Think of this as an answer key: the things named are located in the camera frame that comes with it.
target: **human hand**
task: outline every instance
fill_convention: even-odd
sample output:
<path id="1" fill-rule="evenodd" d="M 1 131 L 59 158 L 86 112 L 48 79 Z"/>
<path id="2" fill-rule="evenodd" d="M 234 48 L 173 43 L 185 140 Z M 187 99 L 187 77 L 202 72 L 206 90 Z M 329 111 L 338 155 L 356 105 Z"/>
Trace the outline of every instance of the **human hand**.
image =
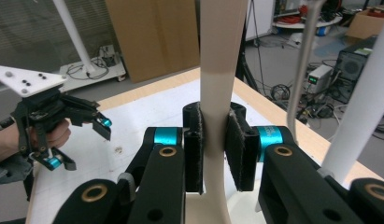
<path id="1" fill-rule="evenodd" d="M 60 121 L 55 129 L 46 135 L 49 147 L 62 147 L 69 139 L 70 134 L 69 122 L 65 119 Z M 16 124 L 0 131 L 0 161 L 19 151 L 19 136 Z M 37 136 L 34 128 L 30 129 L 30 140 L 32 146 L 37 147 Z"/>
<path id="2" fill-rule="evenodd" d="M 49 147 L 61 147 L 69 139 L 70 134 L 69 122 L 66 121 L 66 119 L 63 119 L 57 124 L 54 130 L 46 134 L 47 143 L 49 144 Z M 30 136 L 32 146 L 37 147 L 36 129 L 31 129 Z"/>

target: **white marker plate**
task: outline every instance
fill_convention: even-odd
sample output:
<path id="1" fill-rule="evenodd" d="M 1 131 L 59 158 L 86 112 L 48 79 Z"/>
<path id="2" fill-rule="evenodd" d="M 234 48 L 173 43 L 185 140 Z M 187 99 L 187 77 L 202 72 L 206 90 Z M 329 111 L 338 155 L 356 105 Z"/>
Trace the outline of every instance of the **white marker plate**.
<path id="1" fill-rule="evenodd" d="M 28 97 L 59 86 L 67 76 L 0 66 L 0 81 L 21 97 Z"/>

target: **power supply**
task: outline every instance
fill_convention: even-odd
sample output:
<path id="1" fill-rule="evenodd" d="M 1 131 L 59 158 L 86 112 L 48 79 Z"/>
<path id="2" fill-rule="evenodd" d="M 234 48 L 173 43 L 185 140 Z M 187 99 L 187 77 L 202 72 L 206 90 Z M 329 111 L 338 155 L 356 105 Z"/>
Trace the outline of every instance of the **power supply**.
<path id="1" fill-rule="evenodd" d="M 334 85 L 329 89 L 332 98 L 344 104 L 348 103 L 376 39 L 377 35 L 372 35 L 339 52 L 334 74 L 340 73 Z"/>
<path id="2" fill-rule="evenodd" d="M 308 93 L 318 93 L 328 88 L 332 67 L 321 65 L 307 76 L 305 89 Z"/>

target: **white post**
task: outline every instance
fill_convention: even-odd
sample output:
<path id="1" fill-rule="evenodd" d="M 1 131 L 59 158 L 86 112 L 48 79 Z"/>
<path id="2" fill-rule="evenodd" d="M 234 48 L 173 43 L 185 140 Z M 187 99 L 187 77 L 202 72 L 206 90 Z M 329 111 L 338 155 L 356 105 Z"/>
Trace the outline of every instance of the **white post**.
<path id="1" fill-rule="evenodd" d="M 224 135 L 247 4 L 247 0 L 201 1 L 201 112 L 206 136 L 203 171 L 206 193 L 187 195 L 187 224 L 231 223 L 224 193 Z"/>
<path id="2" fill-rule="evenodd" d="M 322 163 L 342 183 L 384 115 L 384 27 Z"/>
<path id="3" fill-rule="evenodd" d="M 53 0 L 53 2 L 57 7 L 58 13 L 60 13 L 61 19 L 64 22 L 66 30 L 69 33 L 76 50 L 78 51 L 78 56 L 84 64 L 83 71 L 89 73 L 94 72 L 95 68 L 92 66 L 89 54 L 87 53 L 86 48 L 84 48 L 83 42 L 81 41 L 80 35 L 78 34 L 78 29 L 76 28 L 75 23 L 70 16 L 66 3 L 64 0 Z"/>

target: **cardboard box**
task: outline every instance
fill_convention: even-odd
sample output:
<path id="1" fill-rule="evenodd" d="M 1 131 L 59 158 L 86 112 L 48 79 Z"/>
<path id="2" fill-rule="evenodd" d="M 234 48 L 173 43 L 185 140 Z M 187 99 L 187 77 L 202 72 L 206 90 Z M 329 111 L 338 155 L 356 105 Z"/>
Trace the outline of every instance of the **cardboard box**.
<path id="1" fill-rule="evenodd" d="M 379 35 L 384 26 L 384 18 L 368 16 L 369 9 L 355 15 L 346 35 L 354 38 L 365 39 L 371 35 Z"/>
<path id="2" fill-rule="evenodd" d="M 193 0 L 107 0 L 107 9 L 133 82 L 200 64 Z"/>

